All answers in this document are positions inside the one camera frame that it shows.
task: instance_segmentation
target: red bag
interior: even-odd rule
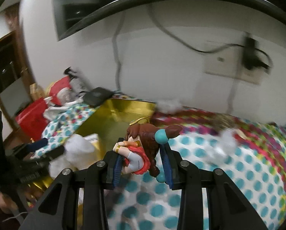
[[[49,90],[49,96],[52,97],[52,102],[57,105],[62,105],[60,100],[57,98],[57,94],[63,89],[63,88],[69,88],[72,89],[71,85],[69,84],[69,77],[66,76],[58,81],[56,81],[52,87]]]
[[[34,141],[41,139],[41,135],[48,121],[43,117],[47,105],[43,98],[39,98],[26,107],[15,120],[21,129]]]

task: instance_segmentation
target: gold bracelet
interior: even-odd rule
[[[135,143],[136,143],[136,146],[138,147],[138,146],[141,146],[141,143],[140,143],[140,141],[138,140],[138,141],[135,141]]]
[[[120,149],[120,145],[117,146],[117,148],[115,149],[115,152],[118,153],[119,149]]]

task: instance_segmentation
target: wall switch plate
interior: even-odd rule
[[[215,49],[224,44],[225,43],[208,42],[205,44],[205,51]],[[242,51],[242,47],[229,47],[218,53],[205,54],[205,73],[236,78],[237,64],[241,64]],[[259,55],[259,57],[263,62],[267,63],[267,59],[264,56]],[[242,72],[237,78],[259,85],[263,74],[263,68],[250,71],[242,67]]]
[[[205,44],[205,51],[218,48],[225,43],[208,42]],[[229,47],[218,53],[205,54],[205,73],[235,77],[238,49],[236,47]]]

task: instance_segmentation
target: colorful blanket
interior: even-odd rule
[[[95,111],[89,105],[80,103],[59,114],[42,133],[42,138],[48,139],[48,145],[38,149],[31,159],[40,158],[44,153],[62,145]]]

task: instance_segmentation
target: power adapter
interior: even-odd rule
[[[242,65],[252,71],[256,68],[264,68],[266,73],[269,73],[270,66],[260,60],[256,53],[257,41],[249,36],[245,37],[245,44],[242,55]]]

